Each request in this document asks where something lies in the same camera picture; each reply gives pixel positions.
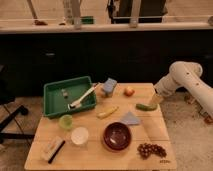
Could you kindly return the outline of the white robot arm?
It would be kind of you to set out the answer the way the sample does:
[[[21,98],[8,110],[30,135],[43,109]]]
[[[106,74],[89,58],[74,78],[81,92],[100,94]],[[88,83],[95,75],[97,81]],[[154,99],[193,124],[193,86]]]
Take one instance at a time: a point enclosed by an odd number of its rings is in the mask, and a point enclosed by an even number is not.
[[[168,97],[178,88],[184,87],[213,118],[213,87],[201,80],[202,66],[197,62],[176,61],[169,72],[155,85],[156,93]]]

